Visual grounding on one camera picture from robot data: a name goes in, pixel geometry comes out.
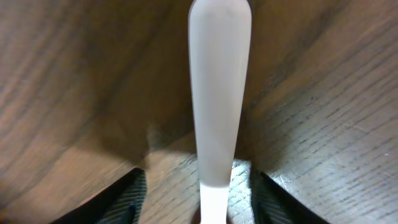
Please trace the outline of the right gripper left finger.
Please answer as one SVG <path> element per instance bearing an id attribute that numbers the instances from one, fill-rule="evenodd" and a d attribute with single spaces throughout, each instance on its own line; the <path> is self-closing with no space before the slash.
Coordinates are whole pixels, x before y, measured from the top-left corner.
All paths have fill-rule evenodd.
<path id="1" fill-rule="evenodd" d="M 145 171 L 135 168 L 52 224 L 138 224 L 146 193 Z"/>

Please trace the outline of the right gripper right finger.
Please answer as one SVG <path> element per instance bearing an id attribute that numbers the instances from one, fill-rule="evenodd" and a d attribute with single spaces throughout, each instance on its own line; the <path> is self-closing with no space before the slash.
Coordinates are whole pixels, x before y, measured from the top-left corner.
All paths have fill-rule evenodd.
<path id="1" fill-rule="evenodd" d="M 328 224 L 263 172 L 249 176 L 255 224 Z"/>

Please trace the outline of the pink-white plastic fork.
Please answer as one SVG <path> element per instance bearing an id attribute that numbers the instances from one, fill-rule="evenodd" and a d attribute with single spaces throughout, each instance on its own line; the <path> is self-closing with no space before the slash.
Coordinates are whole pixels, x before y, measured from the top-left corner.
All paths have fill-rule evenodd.
<path id="1" fill-rule="evenodd" d="M 226 223 L 229 183 L 248 70 L 247 0 L 196 0 L 188 18 L 200 221 Z"/>

